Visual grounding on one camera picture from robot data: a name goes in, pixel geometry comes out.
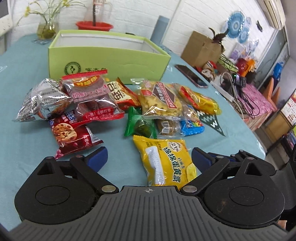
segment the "silver snack wrapper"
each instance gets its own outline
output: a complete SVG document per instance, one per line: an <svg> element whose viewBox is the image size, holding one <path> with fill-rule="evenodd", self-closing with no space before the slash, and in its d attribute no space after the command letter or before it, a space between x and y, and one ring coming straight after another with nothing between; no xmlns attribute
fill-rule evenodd
<svg viewBox="0 0 296 241"><path fill-rule="evenodd" d="M46 120L61 115L72 102L62 92L62 85L51 79L44 79L31 89L22 104L14 122Z"/></svg>

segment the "egg yolk pie package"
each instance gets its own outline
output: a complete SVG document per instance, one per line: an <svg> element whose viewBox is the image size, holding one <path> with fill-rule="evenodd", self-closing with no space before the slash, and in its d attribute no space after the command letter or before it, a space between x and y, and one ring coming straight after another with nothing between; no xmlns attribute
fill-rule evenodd
<svg viewBox="0 0 296 241"><path fill-rule="evenodd" d="M131 81L139 88L138 99L146 118L172 121L182 118L182 104L173 85L146 79Z"/></svg>
<svg viewBox="0 0 296 241"><path fill-rule="evenodd" d="M135 108L141 107L137 95L128 89L120 80L117 78L116 81L108 82L107 86L114 100L118 104L119 108L123 111L127 111L130 106Z"/></svg>
<svg viewBox="0 0 296 241"><path fill-rule="evenodd" d="M183 105L185 120L180 122L182 136L191 136L205 131L197 112L191 105Z"/></svg>
<svg viewBox="0 0 296 241"><path fill-rule="evenodd" d="M222 113L218 103L212 98L194 92L186 86L181 86L179 84L174 84L174 86L179 95L196 110L203 111L209 115L220 115Z"/></svg>
<svg viewBox="0 0 296 241"><path fill-rule="evenodd" d="M141 153L149 186L177 186L178 189L197 177L184 140L153 140L134 136Z"/></svg>
<svg viewBox="0 0 296 241"><path fill-rule="evenodd" d="M104 79L107 70L67 75L63 84L73 98L77 121L109 121L124 117Z"/></svg>

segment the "air conditioner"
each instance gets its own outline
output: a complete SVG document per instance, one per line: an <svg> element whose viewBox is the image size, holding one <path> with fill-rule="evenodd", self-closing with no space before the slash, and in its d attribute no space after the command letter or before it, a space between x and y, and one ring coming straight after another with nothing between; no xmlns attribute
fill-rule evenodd
<svg viewBox="0 0 296 241"><path fill-rule="evenodd" d="M269 24L276 29L283 29L286 22L281 0L257 0Z"/></svg>

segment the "chocolate chip cookie image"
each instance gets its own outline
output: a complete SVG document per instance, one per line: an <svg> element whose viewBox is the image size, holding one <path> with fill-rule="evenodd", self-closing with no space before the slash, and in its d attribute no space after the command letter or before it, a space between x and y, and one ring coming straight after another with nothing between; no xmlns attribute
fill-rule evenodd
<svg viewBox="0 0 296 241"><path fill-rule="evenodd" d="M60 123L53 129L53 134L58 143L67 143L75 141L77 133L74 128L67 123Z"/></svg>

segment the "gray cylinder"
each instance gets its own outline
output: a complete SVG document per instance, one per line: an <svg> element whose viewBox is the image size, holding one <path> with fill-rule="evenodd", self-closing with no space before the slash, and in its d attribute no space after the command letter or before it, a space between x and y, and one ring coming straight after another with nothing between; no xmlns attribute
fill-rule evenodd
<svg viewBox="0 0 296 241"><path fill-rule="evenodd" d="M164 16L160 15L158 17L157 23L154 27L154 30L150 39L156 45L160 45L162 43L161 40L163 38L163 35L165 34L165 30L168 26L169 21L170 19Z"/></svg>

